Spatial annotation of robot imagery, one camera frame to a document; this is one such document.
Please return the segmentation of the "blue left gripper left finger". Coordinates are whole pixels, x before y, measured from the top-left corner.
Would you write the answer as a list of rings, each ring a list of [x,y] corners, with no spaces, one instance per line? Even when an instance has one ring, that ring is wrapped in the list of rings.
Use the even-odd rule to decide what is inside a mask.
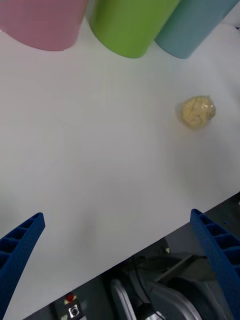
[[[32,251],[45,229],[36,213],[0,239],[0,319],[3,319]]]

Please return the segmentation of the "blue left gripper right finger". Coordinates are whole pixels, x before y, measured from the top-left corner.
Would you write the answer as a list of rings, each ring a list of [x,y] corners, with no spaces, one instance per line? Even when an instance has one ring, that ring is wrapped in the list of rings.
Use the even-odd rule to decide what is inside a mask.
[[[240,240],[197,209],[190,223],[235,320],[240,318]]]

